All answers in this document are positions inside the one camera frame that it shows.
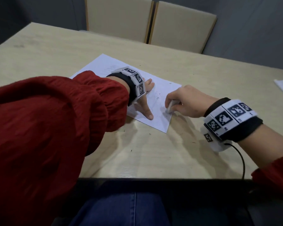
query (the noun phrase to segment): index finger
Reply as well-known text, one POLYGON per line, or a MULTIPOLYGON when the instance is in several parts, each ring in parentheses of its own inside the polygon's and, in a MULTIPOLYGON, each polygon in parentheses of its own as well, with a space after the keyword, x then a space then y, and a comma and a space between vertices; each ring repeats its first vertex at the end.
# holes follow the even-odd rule
POLYGON ((164 106, 165 106, 166 108, 169 107, 169 104, 170 104, 171 100, 180 100, 180 99, 179 99, 179 93, 178 93, 178 91, 179 91, 179 88, 178 88, 177 90, 173 91, 173 92, 170 92, 170 93, 166 96, 166 100, 165 100, 165 102, 164 102, 164 106))

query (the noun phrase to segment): red sweater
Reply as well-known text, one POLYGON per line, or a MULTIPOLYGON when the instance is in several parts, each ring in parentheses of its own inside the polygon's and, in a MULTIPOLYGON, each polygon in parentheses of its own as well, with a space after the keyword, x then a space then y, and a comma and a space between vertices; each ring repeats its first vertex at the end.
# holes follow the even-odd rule
MULTIPOLYGON (((104 133, 125 123, 126 88, 85 71, 0 87, 0 225, 50 225, 104 133)), ((283 158, 253 173, 283 194, 283 158)))

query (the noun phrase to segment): chair backrest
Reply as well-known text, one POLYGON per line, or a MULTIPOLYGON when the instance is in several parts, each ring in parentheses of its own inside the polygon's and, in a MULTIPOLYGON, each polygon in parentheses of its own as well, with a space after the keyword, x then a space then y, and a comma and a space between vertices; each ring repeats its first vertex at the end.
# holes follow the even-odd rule
POLYGON ((146 42, 152 0, 85 0, 87 30, 146 42))
POLYGON ((149 44, 201 53, 216 15, 160 1, 156 3, 149 44))

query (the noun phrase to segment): eraser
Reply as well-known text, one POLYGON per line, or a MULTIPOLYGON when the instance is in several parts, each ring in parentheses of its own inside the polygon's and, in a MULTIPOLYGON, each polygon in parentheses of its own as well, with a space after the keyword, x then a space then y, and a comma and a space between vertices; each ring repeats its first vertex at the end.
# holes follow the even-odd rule
POLYGON ((167 113, 171 113, 171 107, 174 106, 174 105, 178 105, 180 102, 180 100, 172 100, 166 110, 167 113))

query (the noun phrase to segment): wooden table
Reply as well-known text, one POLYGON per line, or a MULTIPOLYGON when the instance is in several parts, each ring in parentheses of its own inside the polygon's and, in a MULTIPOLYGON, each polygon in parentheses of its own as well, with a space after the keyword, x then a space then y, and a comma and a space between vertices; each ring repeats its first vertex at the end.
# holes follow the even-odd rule
MULTIPOLYGON (((283 92, 273 82, 283 79, 283 70, 37 23, 0 45, 0 86, 34 76, 70 77, 102 53, 215 97, 239 98, 283 134, 283 92)), ((202 125, 201 118, 177 114, 163 133, 127 118, 122 128, 106 133, 99 148, 86 157, 80 176, 241 178, 238 153, 231 148, 213 153, 199 132, 202 125)), ((240 150, 246 178, 251 178, 257 167, 240 150)))

